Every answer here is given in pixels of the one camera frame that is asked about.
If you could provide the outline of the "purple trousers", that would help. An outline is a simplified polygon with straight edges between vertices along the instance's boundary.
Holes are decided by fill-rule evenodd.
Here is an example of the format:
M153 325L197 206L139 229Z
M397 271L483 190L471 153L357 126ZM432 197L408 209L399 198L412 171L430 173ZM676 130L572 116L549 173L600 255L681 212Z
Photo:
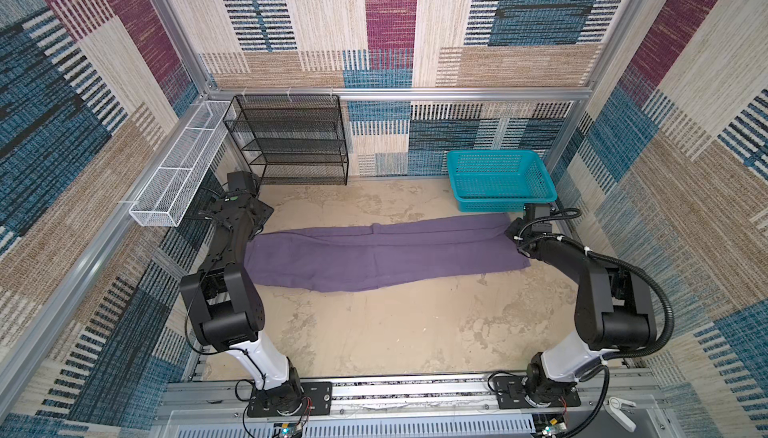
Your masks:
M259 285L359 292L432 278L518 271L530 261L504 213L303 228L253 238L244 267Z

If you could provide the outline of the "teal plastic basket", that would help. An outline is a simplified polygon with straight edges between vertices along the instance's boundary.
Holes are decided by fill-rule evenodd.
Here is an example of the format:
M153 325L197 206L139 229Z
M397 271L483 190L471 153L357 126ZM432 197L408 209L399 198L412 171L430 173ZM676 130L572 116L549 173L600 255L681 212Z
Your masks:
M543 160L531 150L455 150L446 161L461 212L518 212L557 200Z

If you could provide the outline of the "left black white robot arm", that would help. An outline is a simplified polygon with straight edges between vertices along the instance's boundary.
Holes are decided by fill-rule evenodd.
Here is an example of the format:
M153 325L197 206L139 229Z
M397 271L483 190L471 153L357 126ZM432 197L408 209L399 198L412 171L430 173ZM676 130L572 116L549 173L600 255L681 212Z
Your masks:
M229 192L200 212L214 234L197 271L181 279L180 294L196 351L209 346L214 354L237 359L252 379L250 400L290 416L304 404L300 378L265 332L264 304L246 269L247 246L272 212L246 192Z

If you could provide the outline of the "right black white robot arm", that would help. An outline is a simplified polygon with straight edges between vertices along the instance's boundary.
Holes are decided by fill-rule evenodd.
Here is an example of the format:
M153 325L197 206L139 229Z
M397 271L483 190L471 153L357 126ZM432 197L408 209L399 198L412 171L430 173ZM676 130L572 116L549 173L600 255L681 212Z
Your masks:
M575 330L528 364L522 389L531 405L557 404L608 361L654 344L652 288L638 271L553 233L543 221L516 218L505 235L521 254L556 268L577 284Z

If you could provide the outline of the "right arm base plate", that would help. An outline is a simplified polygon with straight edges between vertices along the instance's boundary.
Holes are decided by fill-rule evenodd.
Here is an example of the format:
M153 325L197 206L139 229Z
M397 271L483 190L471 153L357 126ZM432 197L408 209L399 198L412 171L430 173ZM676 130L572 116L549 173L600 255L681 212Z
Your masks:
M499 372L486 380L489 391L496 396L500 409L534 409L578 407L581 399L572 383L535 383L525 375Z

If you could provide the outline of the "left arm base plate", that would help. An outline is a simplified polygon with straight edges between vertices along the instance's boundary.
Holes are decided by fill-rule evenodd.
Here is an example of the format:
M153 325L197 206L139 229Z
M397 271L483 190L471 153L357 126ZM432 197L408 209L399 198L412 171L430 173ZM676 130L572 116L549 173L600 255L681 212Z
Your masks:
M245 415L248 418L298 418L327 416L331 410L333 384L329 381L285 384L270 390L251 393Z

